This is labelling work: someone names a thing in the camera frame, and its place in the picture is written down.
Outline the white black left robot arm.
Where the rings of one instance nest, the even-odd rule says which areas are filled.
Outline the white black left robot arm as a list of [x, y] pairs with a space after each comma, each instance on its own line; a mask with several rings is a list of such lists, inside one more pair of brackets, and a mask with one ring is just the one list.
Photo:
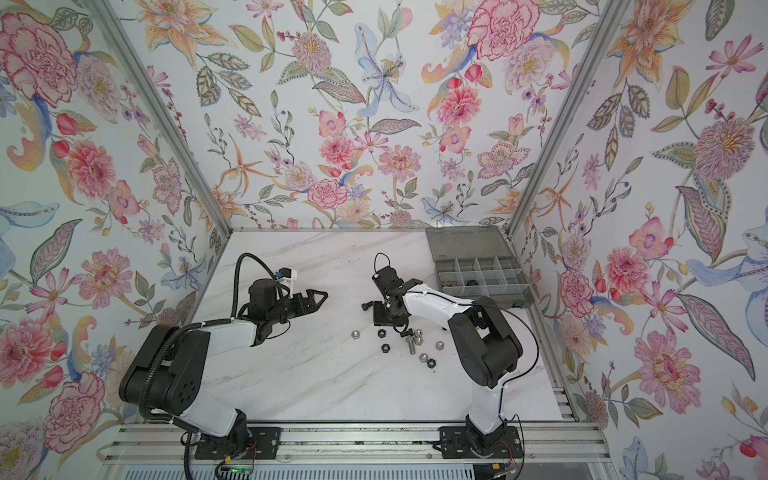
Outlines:
[[185, 326], [155, 326], [121, 379], [120, 400], [138, 408], [149, 423], [170, 423], [214, 438], [241, 435], [245, 414], [207, 392], [207, 360], [262, 345], [273, 327], [317, 312], [325, 291], [293, 293], [279, 280], [259, 279], [249, 301], [226, 318]]

